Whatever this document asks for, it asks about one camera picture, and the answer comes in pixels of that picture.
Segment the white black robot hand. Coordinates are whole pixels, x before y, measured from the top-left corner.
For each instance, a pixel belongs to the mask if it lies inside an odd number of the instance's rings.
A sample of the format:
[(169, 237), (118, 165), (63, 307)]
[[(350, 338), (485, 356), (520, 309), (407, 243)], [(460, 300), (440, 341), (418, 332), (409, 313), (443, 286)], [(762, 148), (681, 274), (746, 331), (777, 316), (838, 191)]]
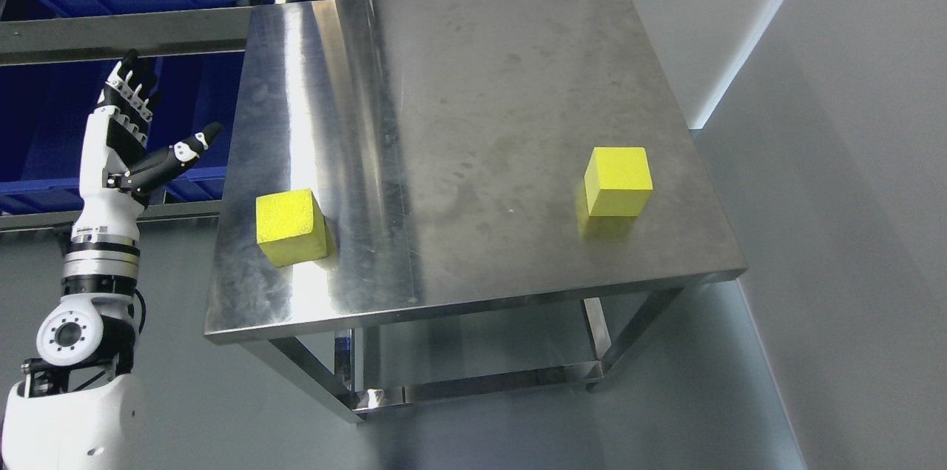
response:
[(80, 162), (82, 211), (74, 236), (118, 236), (134, 244), (149, 194), (196, 164), (222, 132), (211, 123), (178, 142), (146, 151), (157, 93), (151, 61), (129, 50), (109, 72), (86, 119)]

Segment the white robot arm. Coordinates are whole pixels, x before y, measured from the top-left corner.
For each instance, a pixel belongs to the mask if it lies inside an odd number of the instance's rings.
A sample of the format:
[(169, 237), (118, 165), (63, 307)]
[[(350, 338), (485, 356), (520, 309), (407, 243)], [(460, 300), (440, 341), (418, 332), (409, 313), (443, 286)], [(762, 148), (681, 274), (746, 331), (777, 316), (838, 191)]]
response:
[(7, 397), (4, 469), (131, 469), (144, 414), (132, 370), (146, 304), (134, 238), (56, 227), (61, 297)]

